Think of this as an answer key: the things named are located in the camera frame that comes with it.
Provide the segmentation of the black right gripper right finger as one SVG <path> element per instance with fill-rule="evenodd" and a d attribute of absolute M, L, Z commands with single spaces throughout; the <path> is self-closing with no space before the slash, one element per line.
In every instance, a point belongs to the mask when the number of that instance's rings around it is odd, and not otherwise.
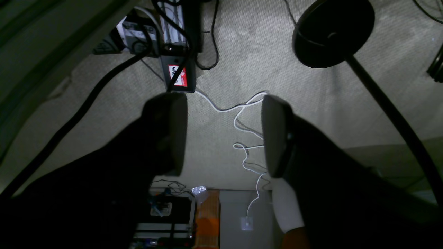
<path fill-rule="evenodd" d="M 296 193 L 313 249 L 441 249 L 442 210 L 376 176 L 319 129 L 266 95 L 268 172 Z"/>

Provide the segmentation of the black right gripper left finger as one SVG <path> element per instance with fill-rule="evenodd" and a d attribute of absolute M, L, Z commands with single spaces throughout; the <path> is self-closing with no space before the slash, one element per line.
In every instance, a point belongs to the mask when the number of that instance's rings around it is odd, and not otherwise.
<path fill-rule="evenodd" d="M 164 93 L 104 147 L 1 203 L 2 249 L 127 249 L 157 175 L 180 174 L 187 98 Z"/>

